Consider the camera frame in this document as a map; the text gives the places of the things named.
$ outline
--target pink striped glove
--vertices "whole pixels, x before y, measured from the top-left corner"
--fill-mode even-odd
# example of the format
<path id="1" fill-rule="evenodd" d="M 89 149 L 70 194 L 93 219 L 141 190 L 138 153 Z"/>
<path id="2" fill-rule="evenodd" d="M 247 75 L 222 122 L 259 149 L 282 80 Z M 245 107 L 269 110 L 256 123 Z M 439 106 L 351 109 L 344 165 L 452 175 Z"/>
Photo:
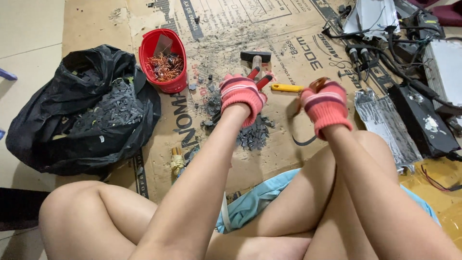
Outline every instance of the pink striped glove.
<path id="1" fill-rule="evenodd" d="M 242 127 L 247 127 L 255 122 L 257 114 L 266 104 L 267 97 L 258 91 L 253 79 L 243 77 L 240 74 L 227 74 L 225 80 L 220 82 L 221 90 L 221 113 L 227 106 L 233 103 L 246 103 L 250 107 L 250 115 L 244 121 Z"/>
<path id="2" fill-rule="evenodd" d="M 320 78 L 301 92 L 300 99 L 302 107 L 315 124 L 318 138 L 326 140 L 321 130 L 333 124 L 343 124 L 350 131 L 353 130 L 347 119 L 347 93 L 337 82 Z"/>

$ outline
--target blue fabric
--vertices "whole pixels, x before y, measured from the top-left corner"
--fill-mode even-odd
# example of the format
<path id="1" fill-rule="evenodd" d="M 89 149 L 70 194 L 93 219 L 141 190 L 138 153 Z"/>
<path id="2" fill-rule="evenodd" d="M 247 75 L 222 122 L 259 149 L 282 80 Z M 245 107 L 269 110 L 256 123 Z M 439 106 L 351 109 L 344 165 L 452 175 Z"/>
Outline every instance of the blue fabric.
<path id="1" fill-rule="evenodd" d="M 252 220 L 258 213 L 260 213 L 272 200 L 274 200 L 281 191 L 289 184 L 292 178 L 300 171 L 300 169 L 290 170 L 281 173 L 277 176 L 266 180 L 259 185 L 255 186 L 252 190 L 246 194 L 240 196 L 235 201 L 228 205 L 228 214 L 231 221 L 231 228 L 239 229 L 243 227 L 247 222 Z M 407 194 L 419 204 L 434 220 L 438 225 L 441 224 L 436 217 L 436 213 L 430 207 L 430 205 L 415 195 L 412 191 L 406 189 L 401 185 L 401 188 L 407 192 Z M 225 226 L 223 224 L 223 218 L 218 217 L 217 225 L 218 232 L 223 233 Z"/>

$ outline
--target yellow screwdriver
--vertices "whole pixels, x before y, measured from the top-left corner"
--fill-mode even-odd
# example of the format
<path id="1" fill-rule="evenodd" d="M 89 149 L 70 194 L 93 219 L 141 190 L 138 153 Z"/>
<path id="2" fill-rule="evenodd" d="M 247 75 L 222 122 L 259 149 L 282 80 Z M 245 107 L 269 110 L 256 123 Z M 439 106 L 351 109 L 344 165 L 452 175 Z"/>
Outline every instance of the yellow screwdriver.
<path id="1" fill-rule="evenodd" d="M 274 83 L 271 85 L 271 90 L 287 91 L 287 92 L 300 92 L 304 88 L 305 88 L 304 86 L 287 85 L 287 84 L 279 84 L 279 83 Z"/>

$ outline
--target flattened cardboard box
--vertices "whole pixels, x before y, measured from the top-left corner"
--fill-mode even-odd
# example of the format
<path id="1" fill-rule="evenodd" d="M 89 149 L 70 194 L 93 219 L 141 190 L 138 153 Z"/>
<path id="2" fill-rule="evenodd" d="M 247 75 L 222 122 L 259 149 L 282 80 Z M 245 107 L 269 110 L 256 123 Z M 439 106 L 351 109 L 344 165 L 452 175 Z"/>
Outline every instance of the flattened cardboard box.
<path id="1" fill-rule="evenodd" d="M 76 8 L 82 2 L 85 10 L 78 13 Z M 335 7 L 340 4 L 332 2 Z M 337 80 L 347 90 L 351 120 L 355 91 L 369 87 L 380 96 L 393 82 L 381 66 L 371 71 L 367 84 L 359 83 L 355 75 L 339 79 L 339 71 L 347 73 L 354 68 L 345 53 L 347 42 L 320 33 L 327 20 L 337 17 L 323 0 L 157 0 L 153 8 L 147 7 L 148 3 L 151 1 L 131 0 L 125 6 L 124 1 L 68 0 L 65 15 L 71 19 L 65 19 L 63 55 L 109 43 L 122 50 L 131 46 L 128 51 L 138 57 L 144 33 L 168 28 L 180 36 L 187 54 L 188 80 L 196 83 L 197 89 L 159 93 L 162 117 L 152 138 L 142 153 L 119 162 L 109 179 L 109 183 L 128 187 L 156 203 L 172 185 L 171 148 L 181 147 L 188 156 L 207 139 L 200 126 L 210 118 L 203 109 L 210 95 L 207 86 L 218 88 L 226 73 L 250 72 L 247 62 L 240 60 L 240 51 L 272 52 L 271 62 L 263 65 L 264 73 L 273 76 L 271 83 L 307 86 L 323 76 Z M 84 15 L 89 11 L 94 16 L 97 10 L 100 18 Z M 261 151 L 236 148 L 226 184 L 229 201 L 281 172 L 301 167 L 297 154 L 306 160 L 327 144 L 315 138 L 313 125 L 303 113 L 294 120 L 293 136 L 288 132 L 285 108 L 296 93 L 271 91 L 269 86 L 263 92 L 268 103 L 262 114 L 274 120 L 276 127 L 269 128 L 267 145 Z"/>

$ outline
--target aluminum heat sink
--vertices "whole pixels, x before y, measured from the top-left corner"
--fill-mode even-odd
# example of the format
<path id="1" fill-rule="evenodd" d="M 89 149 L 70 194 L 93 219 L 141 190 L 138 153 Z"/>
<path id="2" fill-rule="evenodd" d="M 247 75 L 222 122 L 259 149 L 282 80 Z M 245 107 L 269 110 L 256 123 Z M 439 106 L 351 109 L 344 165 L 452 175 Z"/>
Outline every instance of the aluminum heat sink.
<path id="1" fill-rule="evenodd" d="M 425 66 L 428 86 L 436 91 L 444 101 L 461 106 L 462 44 L 445 40 L 433 40 L 425 48 L 422 62 L 428 65 L 428 67 Z M 437 111 L 441 107 L 441 104 L 436 101 L 433 101 L 433 105 Z M 458 134 L 461 134 L 462 119 L 453 117 L 447 121 L 448 123 L 452 121 L 450 125 L 455 130 L 458 130 Z"/>

